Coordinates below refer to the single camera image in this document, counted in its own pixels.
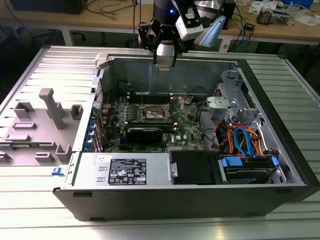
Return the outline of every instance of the metal table surface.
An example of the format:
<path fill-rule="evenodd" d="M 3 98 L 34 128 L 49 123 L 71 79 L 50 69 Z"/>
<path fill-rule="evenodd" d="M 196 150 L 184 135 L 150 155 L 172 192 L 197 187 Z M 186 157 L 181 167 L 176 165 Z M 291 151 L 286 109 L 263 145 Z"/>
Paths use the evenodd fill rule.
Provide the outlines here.
<path fill-rule="evenodd" d="M 59 47 L 41 49 L 0 105 L 0 137 L 16 116 L 18 100 L 45 108 L 42 87 L 53 88 L 64 108 L 86 102 L 97 74 L 97 53 L 116 48 Z M 190 52 L 221 59 L 245 59 L 269 96 L 298 147 L 320 179 L 320 98 L 285 59 L 276 55 Z M 320 193 L 285 204 L 265 217 L 153 221 L 81 222 L 52 194 L 64 178 L 52 166 L 0 167 L 1 239 L 320 239 Z"/>

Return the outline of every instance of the warning label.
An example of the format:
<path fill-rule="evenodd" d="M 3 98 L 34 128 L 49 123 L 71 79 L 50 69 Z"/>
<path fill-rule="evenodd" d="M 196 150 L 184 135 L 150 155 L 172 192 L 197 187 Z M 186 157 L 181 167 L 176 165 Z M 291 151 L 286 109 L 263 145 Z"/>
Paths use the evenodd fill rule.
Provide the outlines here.
<path fill-rule="evenodd" d="M 108 183 L 110 185 L 147 184 L 146 159 L 111 159 Z"/>

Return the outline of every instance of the blue latch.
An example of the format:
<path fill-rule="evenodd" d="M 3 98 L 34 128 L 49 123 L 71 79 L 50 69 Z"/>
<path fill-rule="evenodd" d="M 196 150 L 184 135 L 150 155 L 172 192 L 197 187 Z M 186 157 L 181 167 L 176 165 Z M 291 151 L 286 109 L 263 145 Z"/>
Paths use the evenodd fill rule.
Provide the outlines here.
<path fill-rule="evenodd" d="M 98 114 L 98 109 L 93 106 L 92 109 L 91 109 L 91 115 L 92 115 L 92 116 L 95 116 L 95 115 L 97 115 L 97 114 Z"/>
<path fill-rule="evenodd" d="M 241 158 L 238 156 L 225 156 L 222 158 L 222 166 L 225 168 L 227 166 L 230 167 L 242 167 L 243 163 L 241 161 Z"/>
<path fill-rule="evenodd" d="M 55 167 L 52 171 L 52 176 L 64 176 L 63 168 L 62 167 Z"/>
<path fill-rule="evenodd" d="M 278 161 L 278 159 L 277 159 L 275 156 L 273 156 L 271 159 L 272 159 L 272 162 L 273 162 L 274 166 L 275 166 L 275 167 L 278 167 L 278 166 L 279 166 L 279 161 Z"/>
<path fill-rule="evenodd" d="M 93 128 L 93 127 L 95 126 L 95 124 L 96 124 L 95 121 L 92 120 L 92 119 L 90 119 L 90 120 L 89 120 L 89 123 L 88 123 L 88 126 L 91 127 L 91 128 Z"/>

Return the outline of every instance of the black cable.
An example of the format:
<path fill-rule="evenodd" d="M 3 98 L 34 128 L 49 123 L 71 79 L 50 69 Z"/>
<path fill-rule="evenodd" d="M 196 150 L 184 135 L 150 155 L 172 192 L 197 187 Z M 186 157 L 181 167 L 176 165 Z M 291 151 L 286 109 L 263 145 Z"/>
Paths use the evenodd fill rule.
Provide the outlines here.
<path fill-rule="evenodd" d="M 12 17 L 14 17 L 14 19 L 22 26 L 24 27 L 24 29 L 35 39 L 35 36 L 29 31 L 29 29 L 14 15 L 14 13 L 10 10 L 9 6 L 8 6 L 8 3 L 7 3 L 7 0 L 4 0 L 4 4 L 6 6 L 6 8 L 8 9 L 8 11 L 10 12 L 10 14 L 12 15 Z"/>
<path fill-rule="evenodd" d="M 135 26 L 135 18 L 136 18 L 136 5 L 133 6 L 133 48 L 136 48 L 136 26 Z"/>
<path fill-rule="evenodd" d="M 199 123 L 199 129 L 201 131 L 201 133 L 203 134 L 203 136 L 208 139 L 217 149 L 219 149 L 219 146 L 210 138 L 208 137 L 206 134 L 205 134 L 205 131 L 203 131 L 202 127 L 201 127 L 201 124 L 200 124 L 200 117 L 201 117 L 201 113 L 204 109 L 204 105 L 206 104 L 206 101 L 203 102 L 202 106 L 201 106 L 201 109 L 200 109 L 200 112 L 199 112 L 199 117 L 198 117 L 198 123 Z"/>
<path fill-rule="evenodd" d="M 140 0 L 140 6 L 139 6 L 139 10 L 140 10 L 139 23 L 141 23 L 141 8 L 142 8 L 142 3 L 141 3 L 141 0 Z"/>
<path fill-rule="evenodd" d="M 191 88 L 189 88 L 189 90 L 186 92 L 187 95 L 191 94 L 191 90 L 192 89 L 201 89 L 202 91 L 204 91 L 207 95 L 210 95 L 210 93 L 208 93 L 208 91 L 203 88 L 202 86 L 192 86 Z"/>
<path fill-rule="evenodd" d="M 245 25 L 247 24 L 246 23 L 246 20 L 245 20 L 245 18 L 241 15 L 241 11 L 239 10 L 239 8 L 237 7 L 237 6 L 235 6 L 236 7 L 236 9 L 237 9 L 237 11 L 239 12 L 239 14 L 237 14 L 237 13 L 233 13 L 233 15 L 236 15 L 236 16 L 238 16 L 238 17 L 240 17 L 240 21 L 241 21 L 241 24 L 242 24 L 242 26 L 243 26 L 243 29 L 244 29 L 244 31 L 246 31 L 246 29 L 245 29 Z M 248 43 L 248 45 L 242 45 L 242 48 L 244 48 L 244 47 L 249 47 L 249 45 L 250 45 L 250 42 L 251 42 L 251 37 L 252 37 L 252 35 L 254 34 L 254 32 L 252 31 L 249 31 L 250 32 L 250 36 L 246 39 L 246 40 L 244 40 L 244 42 L 243 42 L 243 44 L 244 43 L 246 43 L 247 41 L 249 41 L 249 43 Z M 238 41 L 238 39 L 239 39 L 239 37 L 242 35 L 242 31 L 240 31 L 240 33 L 239 33 L 239 35 L 238 35 L 238 37 L 237 37 L 237 39 L 235 40 L 235 42 L 233 43 L 233 44 L 231 44 L 231 47 L 227 50 L 227 52 L 230 52 L 231 50 L 232 50 L 232 48 L 234 48 L 234 51 L 236 51 L 236 48 L 238 48 L 242 43 L 240 42 L 239 44 L 237 44 L 237 41 Z"/>
<path fill-rule="evenodd" d="M 120 1 L 119 3 L 103 6 L 103 7 L 100 9 L 100 11 L 94 11 L 94 10 L 89 9 L 89 6 L 90 6 L 92 3 L 96 2 L 96 1 L 98 1 L 98 0 L 93 0 L 93 1 L 89 2 L 89 3 L 85 6 L 85 8 L 86 8 L 89 12 L 94 13 L 94 14 L 102 14 L 102 15 L 103 15 L 103 14 L 111 14 L 111 13 L 115 13 L 115 12 L 117 12 L 117 11 L 120 11 L 120 10 L 122 10 L 122 9 L 131 8 L 131 7 L 133 6 L 133 5 L 124 6 L 124 7 L 121 7 L 121 8 L 119 8 L 119 9 L 112 10 L 112 11 L 104 11 L 104 10 L 103 10 L 103 9 L 106 8 L 106 7 L 116 6 L 116 5 L 119 5 L 120 3 L 123 2 L 123 0 L 119 0 L 119 1 Z"/>

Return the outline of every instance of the workbench leg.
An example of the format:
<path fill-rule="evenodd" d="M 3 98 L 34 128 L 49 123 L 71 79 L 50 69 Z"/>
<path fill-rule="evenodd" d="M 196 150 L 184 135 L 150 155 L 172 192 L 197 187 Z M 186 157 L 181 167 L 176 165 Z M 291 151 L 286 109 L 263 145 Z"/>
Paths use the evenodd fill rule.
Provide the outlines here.
<path fill-rule="evenodd" d="M 228 51 L 231 41 L 234 39 L 233 35 L 223 35 L 220 44 L 219 52 L 226 53 Z"/>
<path fill-rule="evenodd" d="M 64 43 L 66 46 L 74 46 L 74 40 L 72 38 L 72 33 L 68 29 L 61 29 Z"/>

